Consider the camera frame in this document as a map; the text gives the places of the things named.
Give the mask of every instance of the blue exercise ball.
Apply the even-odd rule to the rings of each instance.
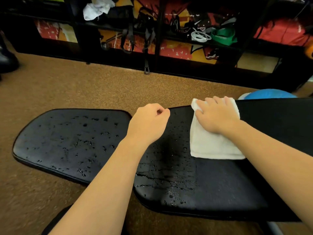
[[[262,89],[250,93],[245,97],[245,100],[251,99],[269,99],[269,98],[297,98],[295,95],[277,89]]]

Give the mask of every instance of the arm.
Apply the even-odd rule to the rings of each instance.
[[[49,234],[120,234],[138,163],[163,134],[169,116],[169,109],[159,104],[140,107],[127,136]]]
[[[241,121],[229,98],[197,102],[200,124],[229,138],[276,193],[313,230],[313,158]]]

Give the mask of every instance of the white cable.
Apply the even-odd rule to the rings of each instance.
[[[193,29],[195,31],[191,33],[191,40],[197,41],[197,42],[200,42],[200,43],[205,43],[208,40],[212,39],[212,37],[209,36],[208,34],[203,33],[201,31],[197,31],[195,28],[193,28]]]

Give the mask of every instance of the black padded bench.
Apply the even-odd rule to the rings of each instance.
[[[313,99],[236,103],[244,121],[313,155]],[[170,111],[163,136],[147,149],[135,176],[133,189],[144,206],[220,220],[299,221],[248,160],[191,157],[194,112],[190,106]],[[28,166],[88,184],[126,135],[130,119],[121,110],[51,110],[21,131],[13,154]]]

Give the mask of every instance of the carpeted floor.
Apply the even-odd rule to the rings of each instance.
[[[72,204],[83,186],[46,174],[12,157],[19,131],[39,114],[55,108],[122,109],[158,102],[184,106],[192,98],[238,98],[253,89],[82,62],[17,54],[21,67],[0,82],[1,233],[40,234]],[[126,216],[130,234],[262,234],[253,222],[216,221],[152,212],[132,195]],[[309,234],[300,224],[282,225],[286,234]],[[293,233],[299,230],[304,233]]]

